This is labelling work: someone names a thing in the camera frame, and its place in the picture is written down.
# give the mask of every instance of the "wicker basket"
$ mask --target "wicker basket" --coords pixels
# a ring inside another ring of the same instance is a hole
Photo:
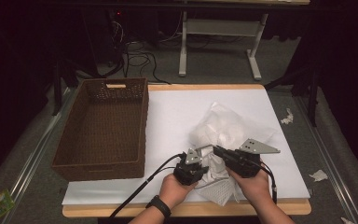
[[[84,80],[52,169],[68,181],[143,177],[148,100],[145,78]]]

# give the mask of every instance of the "white paper sheet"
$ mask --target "white paper sheet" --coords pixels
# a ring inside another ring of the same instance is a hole
[[[261,156],[275,175],[278,198],[310,197],[265,90],[150,91],[145,177],[70,182],[62,204],[123,203],[163,162],[192,147],[188,135],[213,102],[278,130],[268,144],[281,153]],[[178,160],[174,160],[167,166],[175,166],[177,162]],[[148,203],[158,194],[162,178],[171,172],[173,169],[161,172],[131,202]],[[194,191],[190,192],[186,200],[206,201]]]

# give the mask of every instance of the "basket handle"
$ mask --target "basket handle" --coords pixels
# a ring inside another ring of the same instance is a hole
[[[107,79],[104,81],[104,85],[107,89],[126,89],[127,84],[123,80]]]

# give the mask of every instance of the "crumpled cloth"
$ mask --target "crumpled cloth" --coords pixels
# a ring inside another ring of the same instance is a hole
[[[315,179],[314,182],[321,181],[321,180],[324,180],[324,179],[328,178],[327,174],[323,170],[318,170],[313,175],[310,175],[310,177]]]
[[[225,149],[237,149],[248,138],[266,143],[277,130],[236,112],[217,102],[213,103],[200,123],[190,133],[190,143],[197,147],[210,144]],[[195,191],[204,198],[224,206],[231,196],[237,199],[236,182],[228,175],[224,161],[213,154],[212,147],[201,151],[202,166],[209,166]]]

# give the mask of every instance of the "black wristwatch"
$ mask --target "black wristwatch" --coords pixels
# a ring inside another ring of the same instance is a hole
[[[162,215],[165,216],[165,218],[171,215],[171,209],[159,198],[158,195],[154,196],[152,201],[147,204],[146,208],[150,206],[155,206],[162,213]]]

